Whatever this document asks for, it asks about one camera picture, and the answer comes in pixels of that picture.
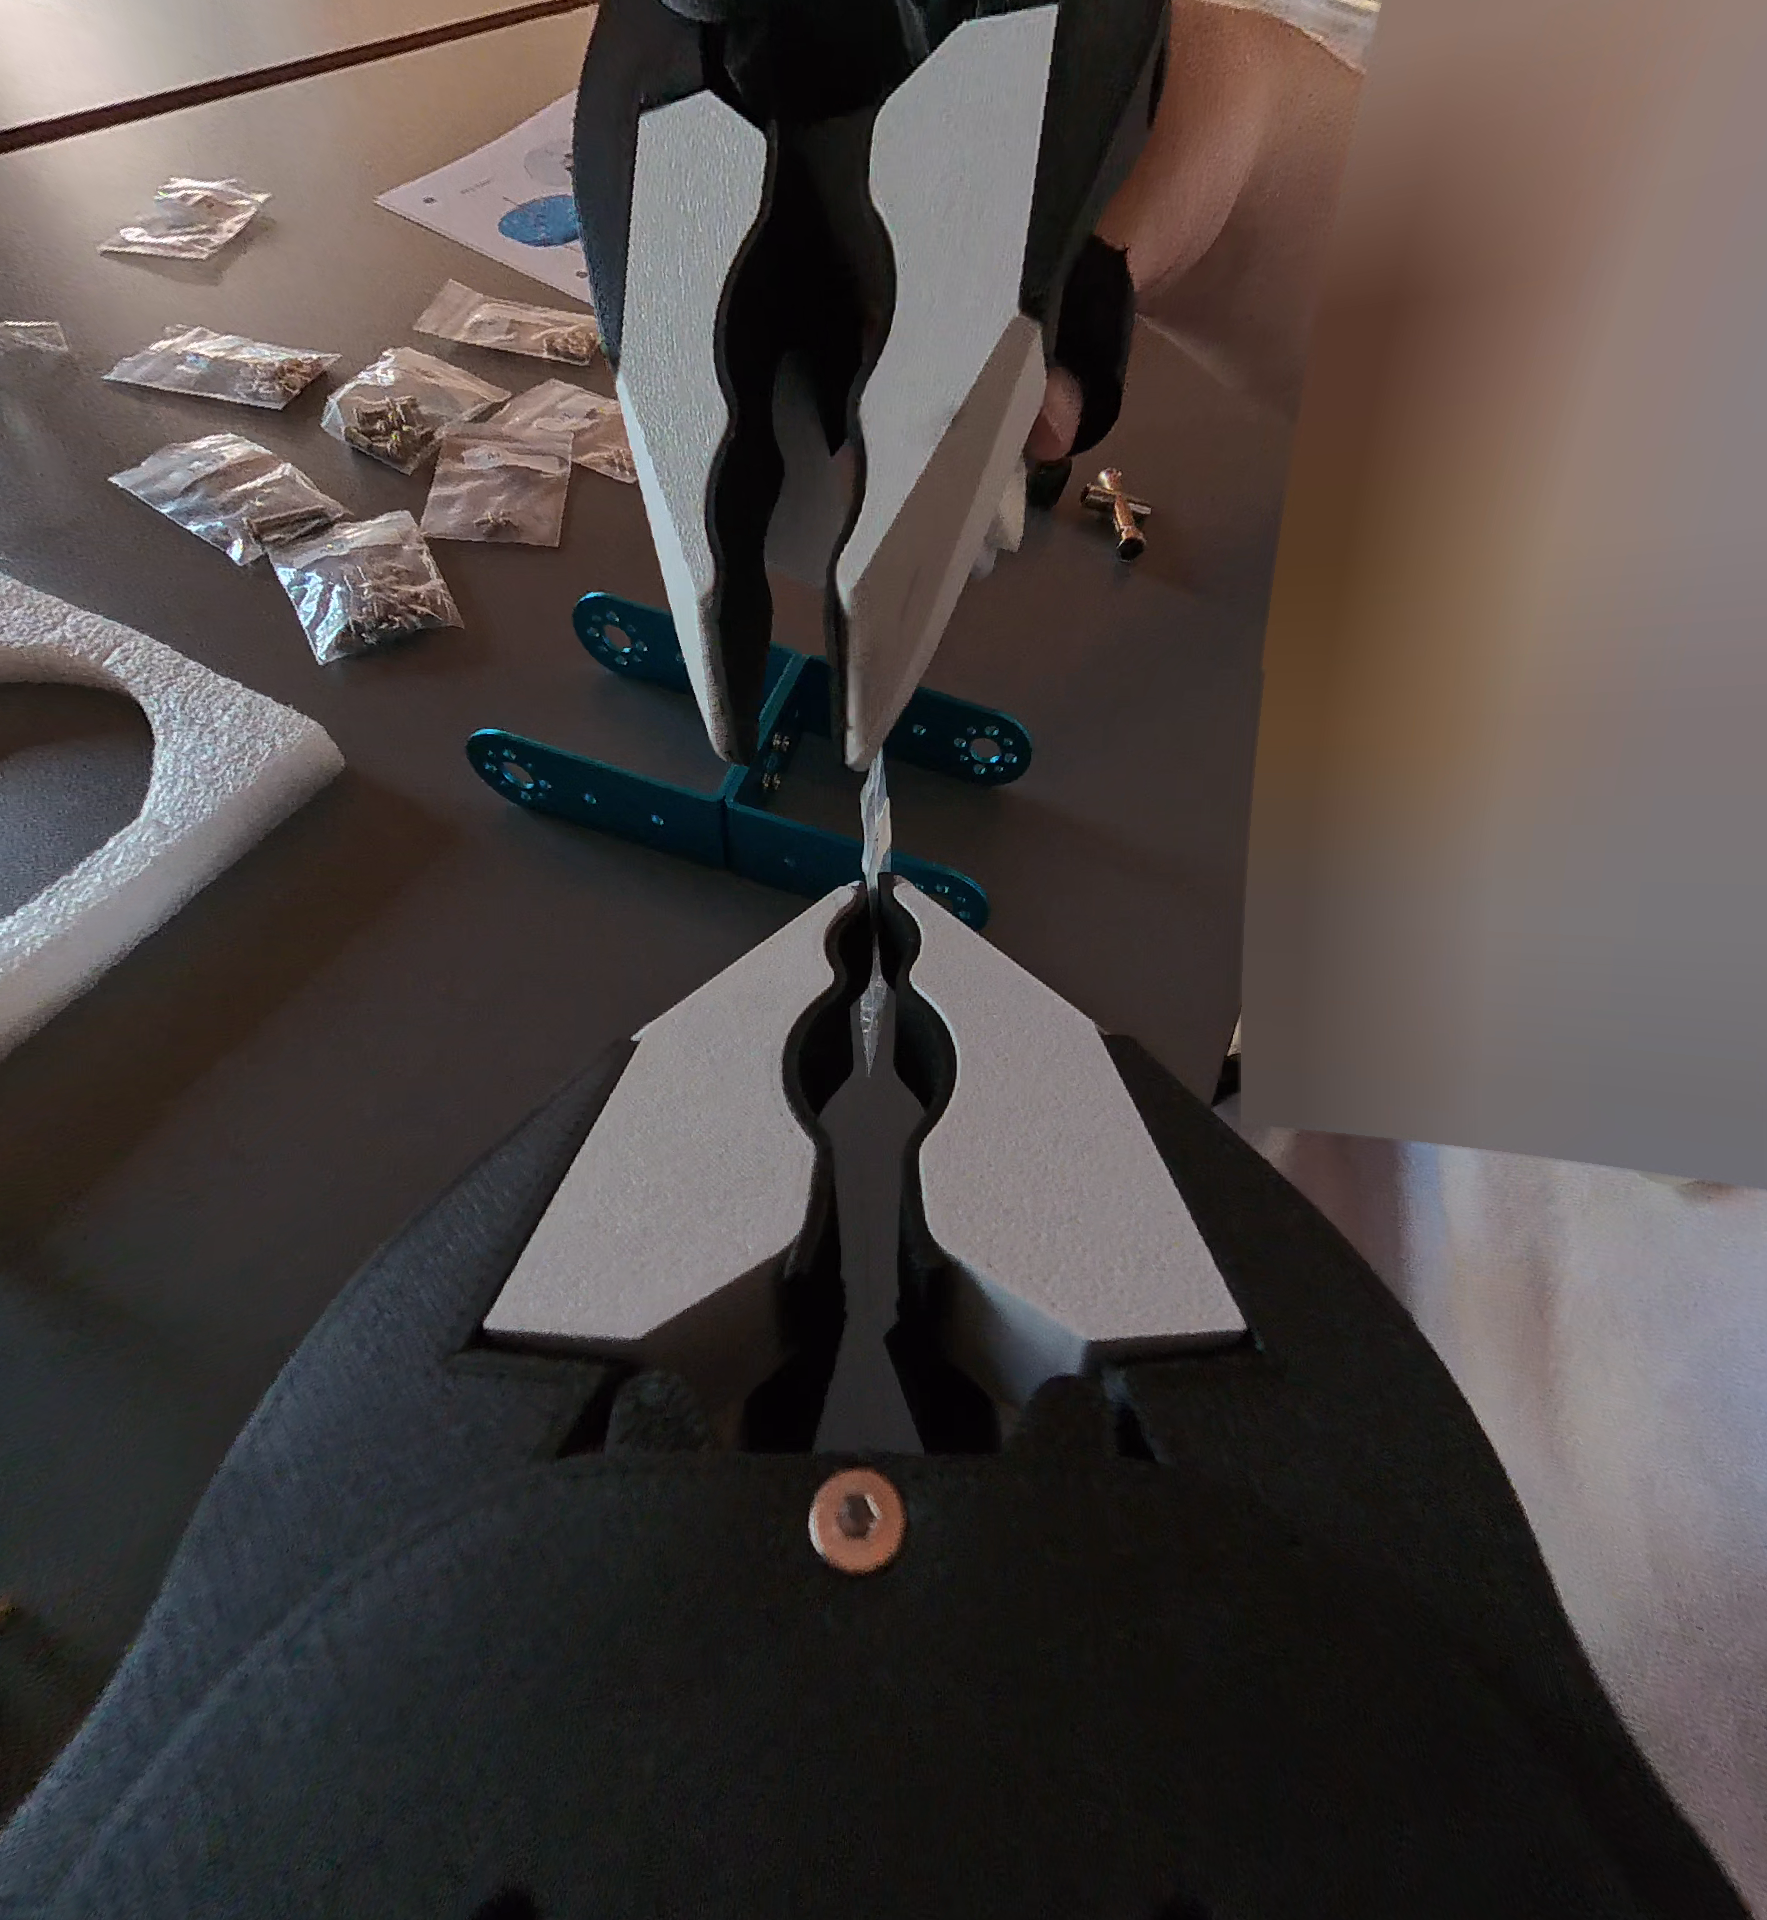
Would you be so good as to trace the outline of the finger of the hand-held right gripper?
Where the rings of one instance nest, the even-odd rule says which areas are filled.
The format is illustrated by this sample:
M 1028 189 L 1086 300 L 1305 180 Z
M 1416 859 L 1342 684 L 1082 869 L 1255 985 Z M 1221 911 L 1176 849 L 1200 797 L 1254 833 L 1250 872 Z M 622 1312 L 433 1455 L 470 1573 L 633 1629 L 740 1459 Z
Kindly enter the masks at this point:
M 768 132 L 715 92 L 641 113 L 616 387 L 684 670 L 727 762 L 752 758 L 774 623 L 774 187 Z
M 967 20 L 872 125 L 868 200 L 896 306 L 856 398 L 863 485 L 834 568 L 856 771 L 896 727 L 968 577 L 1021 539 L 1043 357 L 1019 289 L 1056 20 L 1055 4 Z

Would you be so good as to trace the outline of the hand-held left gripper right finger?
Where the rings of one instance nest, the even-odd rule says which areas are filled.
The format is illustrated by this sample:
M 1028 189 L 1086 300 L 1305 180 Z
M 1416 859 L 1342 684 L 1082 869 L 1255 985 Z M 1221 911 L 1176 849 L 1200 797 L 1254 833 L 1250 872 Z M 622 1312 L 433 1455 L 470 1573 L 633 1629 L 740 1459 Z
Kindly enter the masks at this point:
M 1198 1356 L 1248 1323 L 1104 1035 L 905 880 L 902 1015 L 933 1023 L 908 1195 L 939 1264 L 939 1349 L 993 1404 Z

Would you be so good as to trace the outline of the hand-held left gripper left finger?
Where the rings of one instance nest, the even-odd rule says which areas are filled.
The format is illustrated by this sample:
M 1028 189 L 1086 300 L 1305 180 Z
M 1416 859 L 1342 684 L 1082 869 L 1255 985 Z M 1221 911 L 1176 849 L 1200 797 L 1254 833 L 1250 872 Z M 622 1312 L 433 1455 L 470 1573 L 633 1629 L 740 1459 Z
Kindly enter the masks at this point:
M 484 1343 L 668 1370 L 743 1443 L 811 1443 L 846 1317 L 822 1111 L 863 983 L 852 883 L 644 1025 Z

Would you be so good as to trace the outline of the blue metal bracket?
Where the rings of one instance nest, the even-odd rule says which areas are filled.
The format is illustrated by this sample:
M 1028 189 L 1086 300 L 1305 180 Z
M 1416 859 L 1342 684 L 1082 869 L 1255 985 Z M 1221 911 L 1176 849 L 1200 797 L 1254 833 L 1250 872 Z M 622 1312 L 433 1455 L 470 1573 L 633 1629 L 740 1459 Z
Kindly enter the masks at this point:
M 799 742 L 830 733 L 829 665 L 769 649 L 751 760 L 712 791 L 693 791 L 567 754 L 506 732 L 465 742 L 471 770 L 530 813 L 621 837 L 799 899 L 860 877 L 860 842 L 771 810 Z M 885 743 L 889 763 L 954 778 L 973 791 L 1019 780 L 1031 762 L 1021 724 L 988 707 L 919 689 Z

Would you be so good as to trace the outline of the small clear zip bag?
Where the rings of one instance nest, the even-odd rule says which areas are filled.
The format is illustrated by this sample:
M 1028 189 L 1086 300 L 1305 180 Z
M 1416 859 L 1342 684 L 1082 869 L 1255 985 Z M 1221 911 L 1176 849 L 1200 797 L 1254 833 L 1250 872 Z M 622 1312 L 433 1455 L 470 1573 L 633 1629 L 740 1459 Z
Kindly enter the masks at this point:
M 881 916 L 881 880 L 891 869 L 894 823 L 888 788 L 888 763 L 879 752 L 871 758 L 863 778 L 860 797 L 860 876 L 868 911 L 868 958 L 866 981 L 855 1001 L 855 1032 L 860 1042 L 863 1075 L 875 1071 L 883 1016 L 889 999 L 889 981 L 885 974 L 885 925 Z

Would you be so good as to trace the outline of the dark grey desk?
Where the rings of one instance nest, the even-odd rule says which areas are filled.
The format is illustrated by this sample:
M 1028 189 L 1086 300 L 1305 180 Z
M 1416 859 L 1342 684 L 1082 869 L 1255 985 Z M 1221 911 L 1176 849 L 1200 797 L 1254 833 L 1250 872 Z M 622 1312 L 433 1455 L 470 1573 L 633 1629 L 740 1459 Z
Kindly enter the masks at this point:
M 344 773 L 0 1070 L 0 1597 L 78 1646 L 144 1608 L 232 1433 L 364 1256 L 558 1089 L 795 908 L 529 816 L 503 727 L 704 785 L 688 705 L 618 684 L 575 596 L 662 599 L 635 490 L 575 480 L 552 552 L 443 548 L 464 617 L 322 669 L 275 581 L 107 477 L 224 423 L 100 370 L 201 321 L 349 368 L 486 273 L 383 189 L 567 87 L 552 17 L 0 157 L 0 567 L 331 735 Z M 903 848 L 990 939 L 1208 1089 L 1240 962 L 1241 800 L 1286 429 L 1148 324 L 1098 455 L 1154 506 L 1119 564 L 1072 502 L 956 613 L 932 683 L 1021 719 L 1007 791 L 894 775 Z

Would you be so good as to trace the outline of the person's right hand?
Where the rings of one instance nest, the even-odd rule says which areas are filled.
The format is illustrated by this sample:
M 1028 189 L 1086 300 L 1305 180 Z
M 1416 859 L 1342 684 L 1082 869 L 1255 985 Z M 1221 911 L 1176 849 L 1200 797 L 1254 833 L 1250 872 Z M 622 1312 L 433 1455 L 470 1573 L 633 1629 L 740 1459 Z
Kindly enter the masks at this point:
M 1136 319 L 1295 419 L 1362 74 L 1269 12 L 1171 6 L 1158 113 L 1094 238 Z

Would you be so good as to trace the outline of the assembly instruction sheet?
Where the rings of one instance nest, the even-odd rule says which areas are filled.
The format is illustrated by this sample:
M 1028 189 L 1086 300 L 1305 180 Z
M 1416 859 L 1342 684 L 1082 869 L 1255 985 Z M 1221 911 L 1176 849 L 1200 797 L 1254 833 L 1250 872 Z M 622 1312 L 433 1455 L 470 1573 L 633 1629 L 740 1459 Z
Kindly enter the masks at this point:
M 573 180 L 575 92 L 378 207 L 589 306 Z

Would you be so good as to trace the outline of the small metal cross wrench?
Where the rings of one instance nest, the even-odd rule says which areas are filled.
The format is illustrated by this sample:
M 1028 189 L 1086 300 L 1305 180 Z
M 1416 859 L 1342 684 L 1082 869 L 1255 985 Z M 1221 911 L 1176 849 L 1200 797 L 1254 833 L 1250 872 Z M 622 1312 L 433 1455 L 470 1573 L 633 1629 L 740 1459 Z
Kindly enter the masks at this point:
M 1148 549 L 1154 508 L 1138 496 L 1118 466 L 1098 469 L 1078 490 L 1078 509 L 1098 520 L 1122 564 L 1136 564 Z

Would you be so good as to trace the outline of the cluster of screw packets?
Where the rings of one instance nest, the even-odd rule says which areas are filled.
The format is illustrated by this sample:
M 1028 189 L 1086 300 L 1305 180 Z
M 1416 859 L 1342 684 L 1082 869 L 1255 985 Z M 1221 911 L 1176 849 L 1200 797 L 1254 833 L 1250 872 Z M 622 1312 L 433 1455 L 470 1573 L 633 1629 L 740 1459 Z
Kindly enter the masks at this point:
M 151 207 L 104 241 L 104 255 L 207 260 L 268 195 L 236 180 L 164 180 Z M 439 288 L 415 332 L 464 349 L 585 366 L 594 319 Z M 110 385 L 280 413 L 330 377 L 340 354 L 179 324 L 105 370 Z M 419 632 L 461 626 L 429 539 L 543 545 L 559 525 L 575 453 L 589 470 L 635 480 L 615 399 L 547 381 L 510 396 L 415 347 L 390 347 L 344 374 L 319 415 L 340 449 L 383 469 L 431 474 L 426 522 L 409 512 L 349 518 L 294 462 L 233 428 L 163 446 L 110 477 L 230 564 L 267 563 L 319 663 Z

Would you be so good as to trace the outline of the white foam block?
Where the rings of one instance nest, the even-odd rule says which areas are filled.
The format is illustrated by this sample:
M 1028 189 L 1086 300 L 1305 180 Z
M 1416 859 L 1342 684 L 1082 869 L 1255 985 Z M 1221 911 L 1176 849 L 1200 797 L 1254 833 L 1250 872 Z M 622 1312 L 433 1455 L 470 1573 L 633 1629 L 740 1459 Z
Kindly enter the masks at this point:
M 0 572 L 0 684 L 86 684 L 151 730 L 134 819 L 0 918 L 0 1062 L 341 773 L 309 716 Z

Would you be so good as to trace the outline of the person's white shirt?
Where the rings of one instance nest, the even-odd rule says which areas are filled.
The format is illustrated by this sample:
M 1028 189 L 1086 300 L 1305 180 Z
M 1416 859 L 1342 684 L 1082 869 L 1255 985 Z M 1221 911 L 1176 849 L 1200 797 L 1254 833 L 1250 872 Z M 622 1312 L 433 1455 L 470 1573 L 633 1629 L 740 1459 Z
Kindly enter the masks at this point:
M 1592 1667 L 1767 1916 L 1767 1192 L 1221 1114 L 1446 1361 Z

